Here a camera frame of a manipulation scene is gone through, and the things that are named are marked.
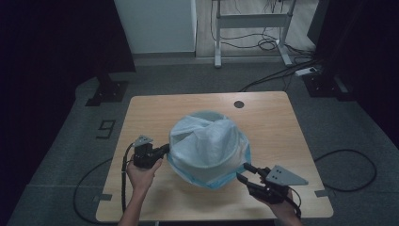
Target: metal frame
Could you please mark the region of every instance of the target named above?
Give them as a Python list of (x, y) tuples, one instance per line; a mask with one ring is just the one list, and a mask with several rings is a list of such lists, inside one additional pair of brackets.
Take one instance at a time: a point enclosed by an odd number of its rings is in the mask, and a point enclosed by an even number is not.
[(288, 28), (290, 27), (291, 19), (293, 18), (293, 11), (296, 0), (290, 6), (286, 14), (254, 14), (254, 15), (222, 15), (220, 13), (220, 1), (217, 1), (216, 11), (216, 41), (215, 41), (215, 67), (222, 66), (221, 49), (220, 49), (220, 29), (222, 28), (251, 28), (251, 27), (281, 27), (282, 33), (280, 40), (276, 40), (282, 60), (286, 66), (292, 66), (293, 62), (288, 56), (288, 49), (284, 45), (287, 37)]

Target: black curtain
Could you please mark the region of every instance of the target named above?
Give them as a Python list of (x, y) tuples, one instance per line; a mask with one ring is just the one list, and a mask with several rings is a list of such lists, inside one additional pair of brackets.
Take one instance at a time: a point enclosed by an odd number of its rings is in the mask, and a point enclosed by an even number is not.
[(113, 0), (1, 1), (0, 23), (5, 225), (68, 116), (76, 87), (136, 69)]
[(330, 82), (339, 77), (399, 148), (398, 12), (395, 0), (329, 0), (316, 58), (325, 60), (321, 75)]

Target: black cable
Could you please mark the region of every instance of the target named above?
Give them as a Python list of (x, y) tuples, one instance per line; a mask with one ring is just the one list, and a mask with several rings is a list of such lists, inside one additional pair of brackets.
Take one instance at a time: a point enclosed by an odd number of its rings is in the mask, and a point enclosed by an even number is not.
[[(288, 87), (289, 87), (290, 84), (291, 84), (291, 80), (293, 80), (292, 75), (293, 75), (294, 73), (295, 73), (295, 72), (289, 73), (289, 74), (285, 73), (285, 74), (281, 77), (282, 82), (284, 83), (284, 87), (282, 88), (283, 91), (287, 92)], [(286, 77), (286, 76), (289, 76), (288, 83), (285, 82), (285, 77)]]
[(281, 0), (281, 9), (279, 10), (279, 13), (282, 13), (282, 7), (284, 6), (284, 0)]
[(294, 57), (294, 63), (295, 64), (299, 64), (296, 60), (299, 58), (307, 58), (307, 59), (311, 59), (311, 56), (295, 56)]
[(73, 210), (74, 210), (74, 212), (76, 213), (76, 215), (77, 215), (80, 219), (84, 220), (85, 222), (92, 223), (92, 224), (101, 224), (101, 225), (116, 225), (116, 223), (105, 223), (105, 222), (94, 221), (94, 220), (85, 218), (85, 217), (79, 212), (79, 210), (77, 209), (77, 205), (76, 205), (76, 194), (77, 194), (77, 190), (78, 190), (79, 186), (82, 184), (82, 182), (83, 182), (94, 170), (96, 170), (98, 167), (102, 166), (103, 164), (105, 164), (105, 163), (107, 163), (107, 162), (109, 162), (109, 161), (111, 161), (111, 160), (112, 160), (112, 158), (106, 159), (104, 162), (100, 163), (99, 165), (97, 165), (96, 167), (94, 167), (93, 169), (91, 169), (88, 173), (86, 173), (85, 176), (83, 176), (82, 179), (79, 181), (79, 183), (76, 185), (76, 188), (75, 188), (75, 190), (73, 191)]
[(319, 161), (320, 159), (323, 159), (323, 158), (325, 158), (325, 157), (327, 157), (327, 156), (329, 156), (329, 155), (332, 155), (332, 154), (334, 154), (334, 153), (340, 153), (340, 152), (357, 153), (357, 154), (363, 156), (363, 157), (373, 166), (374, 175), (373, 175), (373, 177), (372, 177), (367, 183), (365, 183), (364, 185), (359, 186), (359, 187), (357, 187), (357, 188), (353, 188), (353, 189), (342, 189), (342, 188), (330, 186), (330, 185), (328, 185), (328, 184), (323, 183), (323, 185), (324, 185), (325, 187), (328, 187), (328, 188), (331, 188), (331, 189), (337, 190), (337, 191), (342, 191), (342, 192), (354, 192), (354, 191), (362, 190), (363, 188), (369, 186), (373, 181), (375, 181), (375, 178), (376, 178), (376, 175), (377, 175), (377, 170), (376, 170), (375, 163), (374, 163), (366, 154), (361, 153), (361, 152), (356, 151), (356, 150), (352, 150), (352, 149), (340, 149), (340, 150), (336, 150), (336, 151), (333, 151), (333, 152), (331, 152), (331, 153), (323, 154), (323, 155), (321, 155), (321, 156), (318, 157), (318, 158), (315, 158), (315, 159), (314, 159), (314, 162), (317, 162), (317, 161)]
[[(238, 90), (238, 92), (245, 92), (245, 91), (247, 91), (248, 88), (250, 88), (250, 87), (252, 87), (252, 86), (255, 86), (255, 85), (258, 85), (258, 84), (261, 84), (261, 83), (264, 83), (264, 82), (267, 82), (267, 81), (270, 81), (270, 80), (273, 80), (273, 79), (282, 78), (282, 77), (286, 77), (286, 76), (292, 75), (292, 74), (295, 73), (295, 71), (300, 70), (300, 69), (302, 69), (302, 68), (309, 67), (310, 65), (316, 64), (316, 63), (318, 63), (318, 62), (319, 62), (319, 61), (317, 61), (317, 60), (310, 60), (310, 61), (308, 61), (308, 62), (304, 62), (304, 63), (297, 64), (297, 65), (295, 65), (295, 66), (292, 67), (292, 68), (287, 68), (287, 69), (284, 69), (284, 70), (282, 70), (282, 71), (269, 74), (268, 76), (266, 76), (266, 77), (264, 77), (264, 78), (261, 78), (261, 79), (259, 79), (259, 80), (256, 80), (256, 81), (254, 81), (254, 82), (252, 82), (252, 83), (246, 85), (246, 86), (243, 87), (242, 89)], [(274, 76), (276, 76), (276, 75), (278, 75), (278, 74), (280, 74), (280, 73), (285, 73), (285, 74), (284, 74), (283, 76), (274, 77)]]
[(267, 0), (266, 4), (264, 4), (263, 12), (266, 13), (267, 8), (269, 8), (270, 0)]
[(275, 4), (274, 5), (272, 4), (272, 13), (274, 13), (274, 9), (276, 7), (276, 3), (277, 3), (277, 0), (275, 0)]
[(238, 11), (238, 13), (240, 13), (241, 14), (241, 11), (238, 9), (238, 7), (237, 7), (237, 0), (234, 0), (234, 4), (235, 4), (235, 9)]
[(232, 47), (237, 48), (237, 49), (251, 49), (251, 48), (259, 47), (259, 44), (252, 45), (252, 46), (237, 46), (237, 45), (233, 45), (233, 44), (230, 44), (230, 43), (224, 42), (224, 41), (222, 41), (221, 43), (222, 44), (227, 44), (227, 45), (232, 46)]
[(284, 196), (284, 200), (286, 200), (288, 203), (290, 203), (290, 204), (294, 207), (296, 216), (297, 216), (299, 219), (301, 219), (301, 217), (302, 217), (302, 211), (300, 211), (299, 206), (298, 206), (293, 200), (291, 200), (290, 198), (288, 198), (287, 196)]
[(245, 35), (245, 36), (232, 37), (232, 38), (225, 38), (225, 37), (220, 36), (220, 39), (221, 40), (239, 40), (239, 39), (243, 39), (243, 38), (250, 37), (250, 36), (261, 36), (261, 35), (262, 34), (253, 33), (253, 34), (249, 34), (249, 35)]
[(313, 50), (300, 50), (300, 49), (296, 49), (296, 48), (294, 48), (293, 46), (291, 46), (291, 45), (289, 45), (289, 44), (287, 44), (287, 43), (285, 43), (284, 45), (287, 47), (287, 49), (288, 49), (290, 52), (298, 53), (298, 54), (300, 54), (300, 55), (312, 57), (312, 56), (314, 56), (314, 53), (315, 53)]
[(266, 35), (264, 32), (266, 32), (266, 27), (263, 29), (263, 32), (262, 32), (262, 38), (263, 38), (264, 40), (267, 40), (267, 39), (277, 40), (277, 39), (274, 38), (273, 36)]
[(297, 197), (299, 198), (299, 205), (298, 205), (298, 207), (300, 207), (300, 205), (302, 204), (302, 199), (300, 198), (298, 192), (297, 192), (295, 189), (293, 189), (293, 188), (291, 188), (291, 187), (290, 187), (290, 189), (293, 190), (294, 193), (295, 193), (295, 194), (297, 195)]
[[(264, 44), (269, 44), (269, 45), (271, 45), (271, 48), (264, 48), (264, 47), (263, 47)], [(258, 41), (257, 47), (259, 47), (260, 49), (265, 50), (265, 51), (271, 51), (271, 50), (274, 50), (274, 49), (277, 48), (277, 44), (276, 44), (276, 42), (273, 41), (273, 40), (270, 40), (270, 39), (262, 39), (262, 40), (259, 40), (259, 41)]]
[(129, 154), (130, 149), (132, 148), (133, 143), (127, 147), (125, 155), (123, 156), (123, 162), (122, 162), (122, 169), (121, 169), (121, 175), (122, 175), (122, 188), (121, 188), (121, 204), (122, 204), (122, 211), (126, 210), (126, 166), (127, 166), (127, 155)]

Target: gray carpet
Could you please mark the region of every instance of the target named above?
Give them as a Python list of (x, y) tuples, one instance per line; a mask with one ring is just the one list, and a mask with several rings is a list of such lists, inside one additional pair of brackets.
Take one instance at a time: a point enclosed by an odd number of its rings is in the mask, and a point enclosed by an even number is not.
[[(136, 73), (113, 73), (114, 81), (128, 81), (121, 103), (85, 106), (98, 87), (91, 79), (76, 90), (76, 101), (53, 146), (45, 156), (8, 225), (91, 225), (73, 211), (73, 192), (91, 169), (113, 156), (130, 99), (137, 95), (236, 92), (246, 84), (284, 69), (282, 63), (235, 63), (215, 69), (212, 64), (137, 66)], [(248, 91), (282, 90), (282, 79)], [(399, 225), (399, 152), (356, 102), (311, 98), (299, 77), (287, 89), (313, 158), (339, 149), (355, 149), (377, 166), (375, 181), (361, 191), (345, 193), (328, 188), (334, 216), (304, 218), (305, 225)], [(102, 121), (115, 125), (99, 130)], [(81, 184), (76, 206), (95, 220), (99, 197), (110, 162), (94, 170)], [(366, 183), (372, 166), (353, 153), (337, 153), (316, 163), (322, 180), (350, 189)]]

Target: black base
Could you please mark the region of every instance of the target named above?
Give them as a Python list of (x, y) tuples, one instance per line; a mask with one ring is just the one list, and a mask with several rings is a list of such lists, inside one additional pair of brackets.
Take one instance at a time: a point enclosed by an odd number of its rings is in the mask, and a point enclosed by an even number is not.
[(86, 106), (99, 106), (101, 103), (121, 102), (126, 92), (128, 82), (119, 81), (107, 84), (105, 88), (100, 84), (93, 98), (88, 99)]
[(311, 97), (335, 97), (339, 101), (354, 101), (351, 92), (343, 91), (333, 80), (325, 82), (323, 75), (303, 75), (302, 79)]

